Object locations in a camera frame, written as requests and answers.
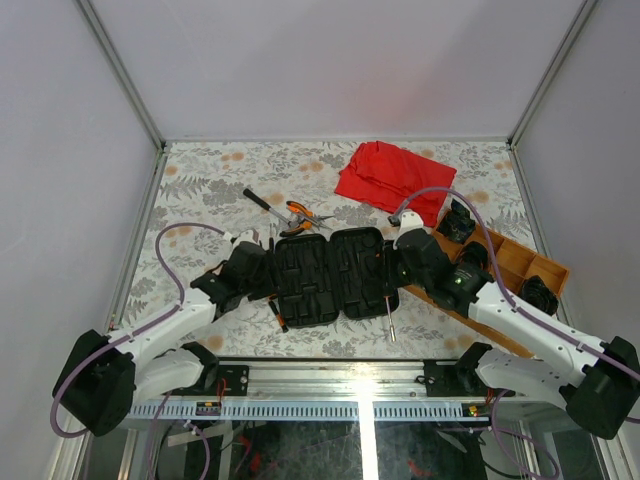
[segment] patterned table surface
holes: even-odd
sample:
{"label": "patterned table surface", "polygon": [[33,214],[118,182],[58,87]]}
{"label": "patterned table surface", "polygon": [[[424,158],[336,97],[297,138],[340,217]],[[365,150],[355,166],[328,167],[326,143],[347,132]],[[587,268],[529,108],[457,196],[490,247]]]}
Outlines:
{"label": "patterned table surface", "polygon": [[[453,188],[469,196],[488,226],[534,248],[504,143],[395,144],[455,167],[458,173]],[[393,238],[386,212],[333,193],[340,170],[358,145],[346,141],[173,144],[123,321],[144,318],[177,298],[176,287],[158,264],[153,248],[156,235],[165,226],[196,221],[232,233],[256,228],[262,238],[268,238],[273,217],[242,195],[245,187],[281,211],[285,210],[284,202],[291,199],[319,215],[334,215],[327,220],[333,229],[375,226],[386,238]],[[231,251],[216,234],[190,227],[169,231],[161,248],[184,285]],[[341,314],[329,326],[284,334],[264,300],[243,301],[237,310],[197,336],[216,354],[260,357],[457,358],[472,342],[486,341],[404,290],[400,298],[401,306],[393,315],[396,343],[389,340],[386,317],[354,321]]]}

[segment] black plastic tray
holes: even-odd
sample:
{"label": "black plastic tray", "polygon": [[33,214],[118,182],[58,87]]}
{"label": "black plastic tray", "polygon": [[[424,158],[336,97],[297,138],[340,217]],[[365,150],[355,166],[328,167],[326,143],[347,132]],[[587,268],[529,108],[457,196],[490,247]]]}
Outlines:
{"label": "black plastic tray", "polygon": [[[336,231],[329,242],[318,234],[277,242],[278,306],[287,326],[328,325],[341,310],[353,320],[386,315],[383,245],[373,227]],[[393,311],[398,290],[387,293]]]}

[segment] red cloth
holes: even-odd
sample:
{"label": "red cloth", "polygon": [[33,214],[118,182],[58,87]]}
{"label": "red cloth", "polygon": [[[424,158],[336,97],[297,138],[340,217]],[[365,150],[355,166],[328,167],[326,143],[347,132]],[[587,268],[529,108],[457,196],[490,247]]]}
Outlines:
{"label": "red cloth", "polygon": [[[363,143],[340,172],[336,193],[393,213],[424,187],[451,187],[456,169],[384,142]],[[446,193],[416,198],[409,208],[428,227],[436,225]]]}

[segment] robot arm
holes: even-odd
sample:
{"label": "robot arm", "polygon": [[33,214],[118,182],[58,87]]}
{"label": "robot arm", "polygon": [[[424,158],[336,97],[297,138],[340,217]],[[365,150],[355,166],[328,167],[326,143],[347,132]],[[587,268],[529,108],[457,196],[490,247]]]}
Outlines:
{"label": "robot arm", "polygon": [[206,391],[211,387],[218,360],[193,341],[193,333],[237,308],[242,298],[263,298],[274,290],[267,252],[256,232],[242,233],[233,245],[220,273],[207,272],[191,282],[181,303],[167,305],[108,335],[90,330],[78,338],[54,396],[85,359],[100,348],[116,345],[88,364],[61,399],[94,435],[115,428],[136,403],[179,388]]}
{"label": "robot arm", "polygon": [[[638,382],[591,353],[551,334],[524,318],[505,300],[489,273],[473,262],[452,263],[418,215],[405,210],[394,242],[396,286],[418,285],[443,310],[490,326],[529,349],[536,359],[524,359],[476,343],[459,363],[473,370],[487,386],[525,394],[567,411],[582,428],[613,438],[640,397]],[[553,319],[512,294],[517,306],[543,323],[589,345],[640,372],[636,350],[615,337],[610,343]]]}

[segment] cable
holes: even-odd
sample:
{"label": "cable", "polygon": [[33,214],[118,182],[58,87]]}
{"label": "cable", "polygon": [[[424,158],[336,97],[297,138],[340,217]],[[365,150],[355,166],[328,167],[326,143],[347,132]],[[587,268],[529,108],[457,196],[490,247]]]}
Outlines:
{"label": "cable", "polygon": [[160,417],[162,410],[164,410],[164,406],[167,404],[169,397],[171,397],[171,392],[167,392],[167,394],[162,399],[162,402],[160,402],[160,405],[158,406],[158,408],[156,408],[156,413],[153,414],[153,418],[151,419],[151,424],[149,425],[149,432],[147,433],[147,443],[145,445],[144,450],[146,452],[145,457],[147,458],[148,475],[151,478],[155,478],[155,476],[153,475],[153,472],[154,472],[153,456],[151,454],[151,444],[153,443],[153,434],[155,433],[156,425],[158,424],[158,418]]}
{"label": "cable", "polygon": [[227,379],[222,378],[222,389],[220,389],[220,380],[218,380],[218,385],[216,386],[216,393],[218,394],[218,403],[220,404],[220,411],[222,412],[222,399],[227,391]]}
{"label": "cable", "polygon": [[245,460],[249,457],[249,454],[251,453],[251,449],[253,448],[253,441],[256,438],[256,422],[253,422],[253,431],[251,432],[251,441],[249,442],[249,446],[247,447],[247,451],[244,452],[244,456],[242,457],[242,459],[240,460],[240,463],[238,464],[238,466],[236,467],[236,469],[233,471],[233,475],[238,475],[238,472],[240,471],[240,467],[242,466],[242,464],[245,462]]}
{"label": "cable", "polygon": [[501,477],[510,478],[513,480],[522,480],[522,475],[512,475],[510,473],[501,472],[496,467],[492,467],[491,465],[489,465],[487,461],[484,459],[482,460],[482,463],[484,463],[484,466],[487,467],[489,470],[491,470],[493,473],[500,475]]}
{"label": "cable", "polygon": [[229,448],[230,445],[233,444],[234,440],[244,430],[244,427],[247,425],[247,423],[248,422],[242,422],[239,427],[236,427],[236,429],[233,432],[231,432],[232,433],[231,440],[229,440],[229,443],[227,443],[224,447],[220,447],[220,453],[222,453],[224,450]]}
{"label": "cable", "polygon": [[[500,403],[500,400],[502,400],[502,397],[504,397],[507,394],[507,392],[508,392],[508,390],[503,390],[502,392],[500,392],[498,394],[498,396],[496,397],[496,401],[493,403],[493,408],[491,409],[491,427],[493,429],[493,436],[495,437],[496,442],[498,442],[498,446],[500,447],[500,450],[502,450],[502,453],[504,453],[507,456],[507,458],[509,460],[511,460],[511,462],[516,467],[518,467],[518,469],[522,473],[526,473],[531,478],[534,478],[536,480],[556,480],[557,478],[560,477],[560,466],[558,465],[558,462],[556,462],[555,458],[553,458],[553,455],[551,455],[549,450],[547,450],[544,447],[544,445],[538,443],[533,438],[528,437],[527,435],[523,435],[521,433],[515,432],[513,430],[509,430],[507,428],[498,427],[498,422],[497,422],[497,419],[498,419],[498,403]],[[522,440],[525,440],[526,442],[529,442],[531,445],[533,445],[536,448],[536,450],[538,450],[539,452],[544,453],[544,455],[551,461],[551,465],[553,465],[555,473],[553,475],[551,475],[551,476],[539,475],[539,474],[529,470],[525,465],[522,465],[521,463],[519,463],[518,460],[516,458],[514,458],[513,455],[511,455],[511,453],[507,449],[507,446],[502,441],[502,438],[500,438],[500,434],[501,433],[506,433],[508,435],[511,435],[512,437],[517,437],[517,438],[520,438]]]}
{"label": "cable", "polygon": [[[631,368],[627,367],[626,365],[622,364],[621,362],[617,361],[616,359],[610,357],[609,355],[605,355],[604,353],[597,351],[596,349],[592,348],[591,346],[581,343],[580,341],[578,341],[575,338],[573,338],[571,335],[563,332],[562,330],[559,330],[558,328],[554,327],[553,325],[550,325],[550,324],[540,320],[538,317],[536,317],[535,315],[529,313],[527,310],[523,309],[522,307],[520,307],[520,306],[518,306],[516,304],[516,301],[514,300],[514,298],[512,297],[511,293],[509,292],[509,290],[505,286],[504,281],[502,280],[502,274],[500,273],[500,268],[498,268],[498,260],[496,259],[496,254],[495,254],[495,251],[494,251],[494,248],[493,248],[493,242],[491,241],[491,236],[489,235],[489,231],[487,230],[487,227],[485,226],[484,222],[482,221],[482,217],[480,217],[480,214],[478,213],[478,210],[476,210],[476,208],[473,206],[471,201],[469,201],[469,199],[467,199],[464,195],[462,195],[461,193],[457,192],[456,190],[453,190],[451,188],[446,188],[446,187],[426,187],[426,188],[422,188],[422,189],[418,190],[417,192],[414,192],[411,195],[409,195],[400,204],[400,206],[397,208],[397,210],[394,212],[393,217],[399,218],[400,214],[402,213],[402,211],[405,208],[407,208],[407,206],[416,197],[418,197],[420,195],[424,195],[425,193],[434,193],[434,192],[446,192],[446,193],[449,193],[451,195],[454,195],[454,196],[458,197],[460,200],[462,200],[462,202],[469,208],[469,210],[471,210],[473,215],[476,217],[476,220],[478,221],[478,225],[480,225],[482,233],[484,234],[484,238],[485,238],[485,240],[487,242],[487,246],[488,246],[487,250],[488,250],[488,253],[489,253],[489,258],[491,259],[491,264],[493,265],[493,270],[494,270],[494,274],[495,274],[495,278],[496,278],[496,283],[498,284],[498,288],[500,289],[500,292],[502,293],[502,296],[507,301],[507,303],[509,305],[511,305],[511,308],[513,310],[515,310],[516,312],[520,313],[520,315],[522,315],[527,320],[533,322],[537,326],[543,328],[544,330],[546,330],[546,331],[548,331],[550,333],[553,333],[554,335],[556,335],[558,338],[561,338],[565,342],[570,343],[574,347],[577,347],[578,349],[580,349],[582,351],[585,351],[585,352],[595,356],[596,358],[607,362],[609,365],[612,365],[612,366],[616,367],[617,369],[623,371],[627,375],[629,375],[636,382],[640,382],[640,373],[632,370]],[[637,419],[637,418],[627,417],[626,421],[627,422],[631,422],[631,423],[640,424],[640,419]]]}
{"label": "cable", "polygon": [[[156,425],[158,423],[158,418],[160,417],[160,414],[162,413],[162,410],[164,410],[164,407],[167,404],[167,401],[169,400],[170,397],[171,397],[171,392],[167,392],[167,394],[162,399],[162,402],[160,402],[160,405],[156,409],[156,413],[153,415],[153,419],[151,420],[151,424],[149,425],[149,432],[147,433],[147,444],[145,446],[145,452],[146,452],[145,456],[147,457],[147,469],[148,469],[147,475],[149,475],[152,478],[152,480],[156,480],[156,476],[154,475],[155,469],[153,468],[153,455],[151,454],[151,443],[153,441],[153,434],[155,433]],[[198,434],[198,436],[204,442],[205,459],[204,459],[204,468],[202,469],[202,474],[200,475],[200,480],[205,480],[207,477],[207,473],[209,473],[209,465],[211,464],[211,450],[209,449],[209,440],[207,440],[207,437],[205,436],[204,432],[200,430],[198,427],[196,427],[194,424],[188,423],[188,425],[194,432]],[[168,435],[170,429],[171,427],[167,429],[167,431],[165,432],[165,436]]]}
{"label": "cable", "polygon": [[93,352],[91,355],[89,355],[87,358],[85,358],[82,362],[80,362],[76,366],[76,368],[74,368],[71,371],[71,373],[67,376],[67,378],[64,379],[64,381],[60,385],[60,388],[58,389],[57,393],[53,397],[53,403],[51,404],[51,412],[49,413],[49,423],[51,424],[51,428],[54,431],[54,433],[56,435],[58,435],[59,437],[62,437],[62,438],[76,438],[76,437],[79,437],[81,435],[84,435],[88,431],[87,428],[83,428],[83,429],[78,430],[76,432],[65,432],[64,430],[62,430],[62,428],[58,424],[58,408],[60,407],[60,402],[62,400],[62,397],[67,392],[67,389],[69,388],[71,383],[82,372],[82,370],[84,370],[88,365],[91,365],[91,363],[93,363],[96,359],[100,358],[102,355],[104,355],[105,353],[107,353],[111,349],[119,347],[123,343],[126,343],[129,340],[131,340],[133,337],[137,337],[138,335],[140,335],[140,334],[146,332],[147,330],[155,327],[159,323],[162,323],[167,318],[169,318],[171,315],[176,313],[180,309],[180,305],[182,304],[182,302],[184,302],[185,289],[182,286],[182,284],[180,283],[180,280],[178,279],[178,276],[173,272],[173,270],[171,270],[171,267],[169,267],[167,262],[162,257],[162,252],[160,251],[160,240],[162,239],[164,234],[167,233],[169,230],[172,230],[172,229],[177,228],[177,227],[199,227],[199,228],[204,228],[206,230],[211,230],[213,232],[219,233],[220,235],[224,235],[224,232],[222,230],[220,230],[219,228],[213,227],[211,225],[206,225],[204,223],[198,223],[198,222],[174,223],[173,225],[168,225],[165,228],[163,228],[162,230],[160,230],[160,233],[158,233],[158,235],[156,236],[156,241],[155,241],[156,256],[158,257],[158,262],[160,263],[160,265],[162,266],[164,271],[167,272],[167,275],[169,275],[169,278],[171,278],[171,280],[173,280],[173,282],[178,287],[179,303],[176,304],[167,313],[164,313],[163,315],[160,315],[155,320],[153,320],[153,321],[149,322],[148,324],[143,325],[142,327],[134,330],[131,333],[131,336],[124,336],[124,337],[122,337],[122,338],[120,338],[120,339],[118,339],[118,340],[116,340],[114,342],[108,343],[107,345],[99,348],[98,350]]}

